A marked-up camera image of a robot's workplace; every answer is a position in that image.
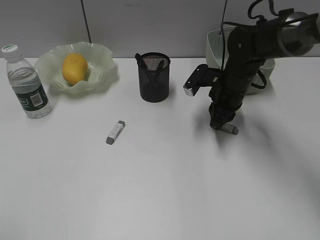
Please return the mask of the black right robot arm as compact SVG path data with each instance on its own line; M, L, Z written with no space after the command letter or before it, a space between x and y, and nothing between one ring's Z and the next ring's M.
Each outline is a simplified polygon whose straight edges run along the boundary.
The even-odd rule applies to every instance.
M289 9L264 23L236 24L227 40L226 65L221 75L212 80L210 126L221 129L233 120L265 61L303 56L319 42L319 13Z

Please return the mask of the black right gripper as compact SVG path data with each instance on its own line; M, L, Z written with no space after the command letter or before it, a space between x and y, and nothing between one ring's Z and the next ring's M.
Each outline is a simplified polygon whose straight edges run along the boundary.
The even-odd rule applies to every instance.
M212 87L208 96L211 98L211 104L208 109L210 113L210 127L221 129L224 124L230 124L235 118L235 112L243 104L244 92L226 87ZM221 112L218 109L233 113L223 120Z

